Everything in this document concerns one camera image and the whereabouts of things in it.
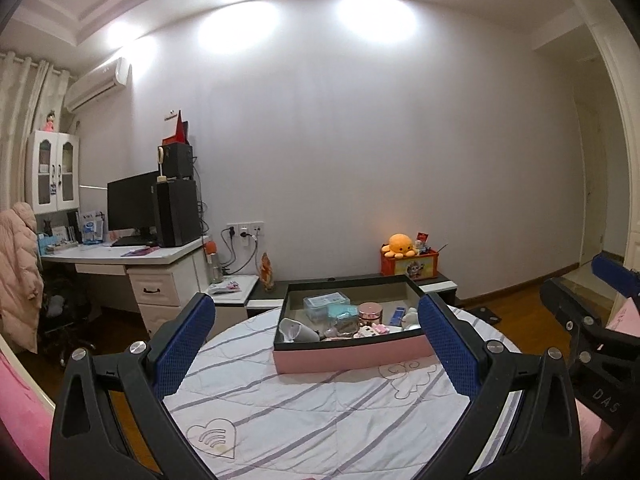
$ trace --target pink lid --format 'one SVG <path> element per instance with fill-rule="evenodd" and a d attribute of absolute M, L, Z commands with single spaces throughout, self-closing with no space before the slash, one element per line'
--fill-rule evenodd
<path fill-rule="evenodd" d="M 371 319 L 380 317 L 382 314 L 382 305 L 379 303 L 363 303 L 358 307 L 358 313 Z"/>

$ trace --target computer monitor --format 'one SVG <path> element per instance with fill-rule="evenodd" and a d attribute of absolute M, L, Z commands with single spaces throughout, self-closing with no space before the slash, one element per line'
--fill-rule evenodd
<path fill-rule="evenodd" d="M 109 231 L 139 229 L 142 238 L 118 245 L 143 245 L 152 241 L 149 228 L 156 225 L 152 187 L 160 175 L 151 171 L 107 184 Z"/>

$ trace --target speaker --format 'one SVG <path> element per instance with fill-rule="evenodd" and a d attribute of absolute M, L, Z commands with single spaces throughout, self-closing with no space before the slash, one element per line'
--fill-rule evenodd
<path fill-rule="evenodd" d="M 162 162 L 158 169 L 167 178 L 193 178 L 193 146 L 183 142 L 172 142 L 162 149 Z"/>
<path fill-rule="evenodd" d="M 181 247 L 200 237 L 195 180 L 167 180 L 153 186 L 158 245 Z"/>

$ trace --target bed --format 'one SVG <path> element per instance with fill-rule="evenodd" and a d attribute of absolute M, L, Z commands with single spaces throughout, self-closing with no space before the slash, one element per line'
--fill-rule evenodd
<path fill-rule="evenodd" d="M 485 340 L 518 351 L 459 309 Z M 279 310 L 201 348 L 164 403 L 219 480 L 410 480 L 468 405 L 436 356 L 364 370 L 278 375 L 271 350 Z M 516 412 L 513 392 L 475 469 L 490 463 Z"/>

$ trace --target pink box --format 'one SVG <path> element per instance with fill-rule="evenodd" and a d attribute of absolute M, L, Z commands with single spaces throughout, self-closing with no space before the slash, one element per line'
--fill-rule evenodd
<path fill-rule="evenodd" d="M 356 306 L 369 301 L 379 303 L 383 307 L 382 321 L 385 324 L 389 323 L 397 307 L 403 306 L 407 310 L 417 308 L 418 301 L 424 295 L 406 275 L 292 283 L 284 299 L 280 320 L 289 317 L 322 332 L 322 323 L 313 323 L 306 316 L 303 299 L 331 292 L 341 292 Z M 273 361 L 280 374 L 371 368 L 433 354 L 433 348 L 421 329 L 315 343 L 284 342 L 280 332 L 276 331 L 273 343 Z"/>

